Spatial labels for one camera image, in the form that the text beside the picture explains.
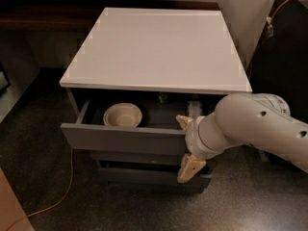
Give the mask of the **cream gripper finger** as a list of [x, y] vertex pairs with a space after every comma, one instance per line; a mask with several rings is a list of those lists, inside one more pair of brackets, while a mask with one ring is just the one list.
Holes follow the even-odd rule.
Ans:
[[177, 115], [176, 120], [183, 130], [187, 130], [193, 122], [193, 119], [191, 117], [184, 115]]
[[197, 158], [192, 154], [185, 154], [178, 171], [177, 181], [187, 183], [205, 166], [206, 161], [204, 159]]

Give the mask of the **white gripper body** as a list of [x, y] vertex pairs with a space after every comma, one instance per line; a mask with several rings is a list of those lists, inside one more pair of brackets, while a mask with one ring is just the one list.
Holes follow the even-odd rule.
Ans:
[[220, 132], [213, 115], [188, 118], [185, 142], [196, 158], [211, 159], [224, 150], [225, 138]]

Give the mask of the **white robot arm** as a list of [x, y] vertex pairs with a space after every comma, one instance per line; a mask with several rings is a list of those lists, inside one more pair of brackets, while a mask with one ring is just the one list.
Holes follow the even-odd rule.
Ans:
[[189, 150], [178, 172], [180, 183], [190, 181], [209, 159], [241, 145], [308, 171], [308, 124], [291, 117], [288, 104], [277, 95], [233, 93], [220, 99], [209, 115], [178, 115], [176, 120]]

